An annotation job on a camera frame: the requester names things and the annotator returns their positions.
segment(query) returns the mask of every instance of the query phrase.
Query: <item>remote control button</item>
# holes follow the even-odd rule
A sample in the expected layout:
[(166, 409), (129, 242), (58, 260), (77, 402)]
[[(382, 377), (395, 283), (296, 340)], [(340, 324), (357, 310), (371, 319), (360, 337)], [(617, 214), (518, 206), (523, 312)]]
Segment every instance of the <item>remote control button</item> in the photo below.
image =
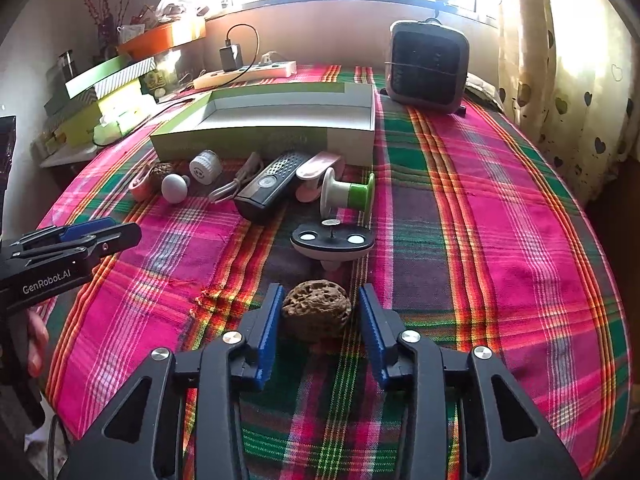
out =
[(275, 178), (273, 175), (267, 175), (262, 177), (259, 181), (258, 181), (258, 186), (260, 187), (273, 187), (278, 183), (278, 179)]

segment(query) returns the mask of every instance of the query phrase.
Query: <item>green and white spool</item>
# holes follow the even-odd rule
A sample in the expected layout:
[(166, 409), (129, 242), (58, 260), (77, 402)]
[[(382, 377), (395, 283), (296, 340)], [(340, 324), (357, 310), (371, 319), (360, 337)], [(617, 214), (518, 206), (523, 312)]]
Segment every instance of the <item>green and white spool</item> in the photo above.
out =
[(373, 173), (369, 174), (367, 184), (352, 184), (336, 180), (334, 168), (328, 168), (322, 181), (320, 215), (322, 218), (329, 218), (334, 207), (357, 209), (364, 213), (364, 225), (369, 225), (375, 187), (376, 179)]

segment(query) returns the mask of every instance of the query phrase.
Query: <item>metal bolt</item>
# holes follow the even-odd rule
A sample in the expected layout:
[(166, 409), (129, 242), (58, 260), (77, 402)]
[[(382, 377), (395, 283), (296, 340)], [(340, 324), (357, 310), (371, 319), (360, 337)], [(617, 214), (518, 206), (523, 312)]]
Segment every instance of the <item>metal bolt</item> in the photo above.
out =
[(222, 341), (224, 341), (228, 345), (235, 345), (242, 341), (242, 334), (232, 330), (231, 332), (227, 332), (222, 336)]
[(329, 238), (335, 238), (334, 227), (338, 227), (342, 222), (338, 219), (322, 220), (322, 225), (329, 228)]
[(169, 352), (168, 348), (156, 348), (151, 352), (151, 358), (154, 361), (164, 361), (170, 354), (171, 352)]
[(405, 330), (401, 333), (400, 337), (402, 338), (402, 341), (406, 341), (407, 343), (417, 343), (420, 341), (420, 334), (415, 330)]
[(489, 359), (493, 354), (494, 353), (491, 352), (491, 349), (486, 346), (476, 346), (474, 348), (474, 355), (478, 359)]

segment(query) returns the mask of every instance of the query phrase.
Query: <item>white power strip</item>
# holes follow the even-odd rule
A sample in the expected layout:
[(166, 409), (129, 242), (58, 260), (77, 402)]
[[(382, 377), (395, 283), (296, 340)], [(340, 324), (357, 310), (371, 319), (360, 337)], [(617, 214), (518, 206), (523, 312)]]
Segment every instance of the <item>white power strip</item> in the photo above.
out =
[[(226, 84), (237, 77), (238, 74), (242, 73), (242, 70), (245, 70), (245, 68), (234, 70), (233, 72), (218, 70), (217, 72), (206, 73), (193, 81), (193, 87), (196, 90), (204, 90), (213, 86)], [(255, 81), (257, 79), (286, 78), (295, 73), (297, 73), (296, 62), (283, 61), (265, 66), (254, 66), (234, 82), (241, 83), (245, 81)]]

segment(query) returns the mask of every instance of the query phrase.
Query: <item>plaid tablecloth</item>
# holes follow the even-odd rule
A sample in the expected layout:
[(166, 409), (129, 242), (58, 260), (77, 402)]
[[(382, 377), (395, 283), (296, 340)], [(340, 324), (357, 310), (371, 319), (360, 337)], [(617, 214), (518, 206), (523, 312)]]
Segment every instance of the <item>plaid tablecloth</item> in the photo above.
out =
[[(383, 86), (370, 69), (340, 66), (302, 67), (295, 80)], [(143, 231), (140, 245), (107, 258), (77, 297), (41, 309), (55, 343), (46, 396), (74, 436), (153, 348), (198, 348), (258, 307), (270, 282), (291, 288), (327, 277), (353, 301), (357, 286), (373, 283), (385, 308), (440, 345), (500, 352), (583, 475), (617, 446), (629, 347), (609, 267), (564, 184), (501, 115), (471, 101), (465, 118), (419, 112), (377, 94), (377, 243), (353, 267), (325, 274), (289, 242), (319, 216), (317, 203), (290, 202), (258, 226), (232, 203), (209, 204), (198, 186), (177, 206), (132, 200), (127, 185), (155, 157), (148, 134), (180, 106), (100, 154), (42, 223), (110, 215)], [(363, 182), (368, 171), (351, 168), (346, 179)], [(343, 211), (342, 219), (357, 217)], [(252, 478), (391, 478), (402, 408), (374, 381), (355, 321), (342, 338), (313, 346), (281, 338), (266, 390), (241, 399)], [(456, 478), (456, 438), (450, 450)]]

